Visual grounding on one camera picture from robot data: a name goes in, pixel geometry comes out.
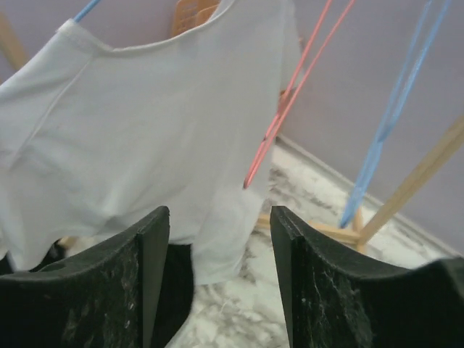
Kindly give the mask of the black t shirt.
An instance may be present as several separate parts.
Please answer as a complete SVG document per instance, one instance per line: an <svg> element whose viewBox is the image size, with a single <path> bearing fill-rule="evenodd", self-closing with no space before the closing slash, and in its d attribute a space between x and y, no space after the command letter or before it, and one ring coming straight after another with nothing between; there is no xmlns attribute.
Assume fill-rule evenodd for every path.
<svg viewBox="0 0 464 348"><path fill-rule="evenodd" d="M189 246L167 248L150 347L165 347L191 312L194 276Z"/></svg>

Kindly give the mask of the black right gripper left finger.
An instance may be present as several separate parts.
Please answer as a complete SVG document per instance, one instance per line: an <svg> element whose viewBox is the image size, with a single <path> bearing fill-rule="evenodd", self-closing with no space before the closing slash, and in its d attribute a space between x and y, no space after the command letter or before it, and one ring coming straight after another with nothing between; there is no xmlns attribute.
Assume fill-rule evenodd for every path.
<svg viewBox="0 0 464 348"><path fill-rule="evenodd" d="M1 277L2 347L150 347L170 232L158 207L41 270Z"/></svg>

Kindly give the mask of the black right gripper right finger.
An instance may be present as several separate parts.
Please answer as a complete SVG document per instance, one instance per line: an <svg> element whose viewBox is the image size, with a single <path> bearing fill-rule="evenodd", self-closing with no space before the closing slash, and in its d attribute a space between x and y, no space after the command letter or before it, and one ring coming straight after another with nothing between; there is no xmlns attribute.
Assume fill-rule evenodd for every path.
<svg viewBox="0 0 464 348"><path fill-rule="evenodd" d="M291 347L461 347L463 259L390 265L323 235L284 206L270 214Z"/></svg>

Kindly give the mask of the light blue clothes hanger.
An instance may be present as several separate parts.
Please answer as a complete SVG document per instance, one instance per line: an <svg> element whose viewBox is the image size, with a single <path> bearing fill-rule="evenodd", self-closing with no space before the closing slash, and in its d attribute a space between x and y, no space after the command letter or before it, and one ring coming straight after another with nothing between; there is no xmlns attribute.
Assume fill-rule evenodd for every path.
<svg viewBox="0 0 464 348"><path fill-rule="evenodd" d="M382 149L384 147L384 142L388 138L389 134L393 130L399 117L402 114L409 93L414 86L415 79L420 72L428 50L431 48L431 45L434 42L436 34L439 31L441 23L451 3L451 0L446 0L443 2L442 8L436 17L434 24L431 26L425 41L420 47L419 52L414 54L415 46L421 36L423 25L427 19L428 11L432 8L433 2L427 1L423 7L423 10L415 26L415 31L412 35L412 38L410 39L403 66L397 76L397 81L390 92L386 109L381 118L375 136L373 137L373 140L369 146L362 168L357 175L352 192L349 195L345 205L339 223L341 228L347 227L351 222L354 221L355 213L361 206L363 197L365 196L370 182L373 179L374 173L378 167Z"/></svg>

